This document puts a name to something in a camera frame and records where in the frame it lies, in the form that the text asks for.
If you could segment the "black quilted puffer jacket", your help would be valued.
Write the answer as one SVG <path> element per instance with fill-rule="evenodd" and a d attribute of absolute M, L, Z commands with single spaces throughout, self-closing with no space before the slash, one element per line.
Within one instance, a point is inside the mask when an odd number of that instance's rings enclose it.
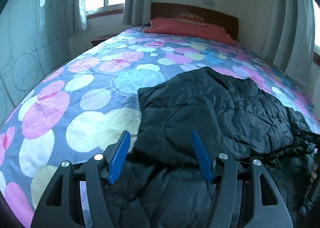
<path fill-rule="evenodd" d="M 294 136 L 305 117 L 247 79 L 210 67 L 180 73 L 138 99 L 138 138 L 108 192 L 121 227 L 201 227 L 215 187 L 202 176 L 191 145 L 196 130 L 211 156 L 259 159 L 298 224 L 314 145 Z"/>

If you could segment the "colourful circle pattern bedspread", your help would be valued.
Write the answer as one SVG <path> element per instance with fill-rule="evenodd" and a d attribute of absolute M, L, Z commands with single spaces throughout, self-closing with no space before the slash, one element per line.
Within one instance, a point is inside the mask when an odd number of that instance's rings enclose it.
<path fill-rule="evenodd" d="M 256 54 L 240 44 L 144 33 L 143 29 L 130 28 L 73 59 L 40 82 L 11 113 L 1 130 L 5 200 L 1 227 L 31 227 L 37 205 L 61 162 L 86 162 L 117 143 L 125 130 L 131 137 L 128 156 L 142 119 L 139 89 L 203 67 L 237 79 L 249 78 L 284 106 L 300 112 L 310 129 L 292 132 L 316 146 L 319 121 L 310 104 L 287 76 Z M 312 199 L 310 187 L 311 183 L 298 224 L 292 227 L 319 225 L 315 221 L 319 201 Z M 241 196 L 249 189 L 248 182 L 239 185 L 230 227 L 239 227 Z M 93 227 L 84 181 L 80 194 L 85 227 Z"/>

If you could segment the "brown wooden nightstand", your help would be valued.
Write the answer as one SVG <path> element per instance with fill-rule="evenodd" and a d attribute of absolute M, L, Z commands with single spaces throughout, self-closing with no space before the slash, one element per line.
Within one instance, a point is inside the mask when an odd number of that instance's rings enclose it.
<path fill-rule="evenodd" d="M 95 46 L 99 45 L 100 43 L 102 43 L 110 38 L 115 37 L 116 35 L 117 34 L 106 34 L 106 35 L 97 37 L 97 38 L 91 40 L 92 47 L 95 47 Z"/>

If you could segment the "frosted glass wardrobe door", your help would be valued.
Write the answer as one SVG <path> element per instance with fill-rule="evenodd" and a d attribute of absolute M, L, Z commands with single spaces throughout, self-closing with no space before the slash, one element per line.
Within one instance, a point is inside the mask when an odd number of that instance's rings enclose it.
<path fill-rule="evenodd" d="M 1 12 L 1 124 L 69 60 L 64 0 L 8 0 Z"/>

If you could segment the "dark wooden headboard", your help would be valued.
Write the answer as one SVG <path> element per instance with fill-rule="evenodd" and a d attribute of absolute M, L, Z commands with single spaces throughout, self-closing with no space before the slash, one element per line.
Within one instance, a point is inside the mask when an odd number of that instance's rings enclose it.
<path fill-rule="evenodd" d="M 209 24 L 223 27 L 232 39 L 238 40 L 239 19 L 234 16 L 196 6 L 162 2 L 151 3 L 151 19 L 156 17 L 175 18 L 180 13 L 198 15 Z"/>

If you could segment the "white sheer curtain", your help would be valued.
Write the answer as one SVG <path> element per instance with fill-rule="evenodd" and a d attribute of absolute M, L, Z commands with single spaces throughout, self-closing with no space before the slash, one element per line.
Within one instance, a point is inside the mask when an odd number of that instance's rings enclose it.
<path fill-rule="evenodd" d="M 66 23 L 69 35 L 87 30 L 85 0 L 66 0 Z"/>

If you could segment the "red pillow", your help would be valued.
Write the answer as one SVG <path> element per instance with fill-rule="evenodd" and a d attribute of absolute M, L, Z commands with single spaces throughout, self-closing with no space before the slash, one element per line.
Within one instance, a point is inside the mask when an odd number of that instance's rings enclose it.
<path fill-rule="evenodd" d="M 144 33 L 170 34 L 176 36 L 195 37 L 236 46 L 238 42 L 231 38 L 223 27 L 207 24 L 199 26 L 172 18 L 157 17 L 150 21 L 150 27 L 143 29 Z"/>

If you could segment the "brown patterned cushion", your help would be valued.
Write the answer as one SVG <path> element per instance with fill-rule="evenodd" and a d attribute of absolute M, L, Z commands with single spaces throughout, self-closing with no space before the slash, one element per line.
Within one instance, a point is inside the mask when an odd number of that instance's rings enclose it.
<path fill-rule="evenodd" d="M 193 13 L 180 13 L 175 18 L 176 21 L 189 23 L 197 26 L 206 26 L 207 22 L 200 16 Z"/>

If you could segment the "right wall window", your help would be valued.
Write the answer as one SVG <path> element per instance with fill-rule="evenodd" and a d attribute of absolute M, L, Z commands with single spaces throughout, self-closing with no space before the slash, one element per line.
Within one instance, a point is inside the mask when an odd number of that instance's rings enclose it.
<path fill-rule="evenodd" d="M 315 16 L 315 52 L 319 55 L 320 48 L 320 9 L 315 0 L 313 0 L 313 10 Z"/>

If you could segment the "grey curtain right wall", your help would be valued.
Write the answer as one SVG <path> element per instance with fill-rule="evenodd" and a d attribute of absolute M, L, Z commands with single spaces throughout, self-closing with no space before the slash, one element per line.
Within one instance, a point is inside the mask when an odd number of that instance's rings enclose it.
<path fill-rule="evenodd" d="M 264 58 L 289 78 L 306 85 L 315 41 L 313 0 L 273 0 L 273 4 Z"/>

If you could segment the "white wall socket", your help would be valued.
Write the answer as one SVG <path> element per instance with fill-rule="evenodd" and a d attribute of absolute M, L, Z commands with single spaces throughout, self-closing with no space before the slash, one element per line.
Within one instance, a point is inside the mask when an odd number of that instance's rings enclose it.
<path fill-rule="evenodd" d="M 207 5 L 207 6 L 212 6 L 212 7 L 215 7 L 215 6 L 216 6 L 214 0 L 202 0 L 202 3 L 203 3 L 204 5 Z"/>

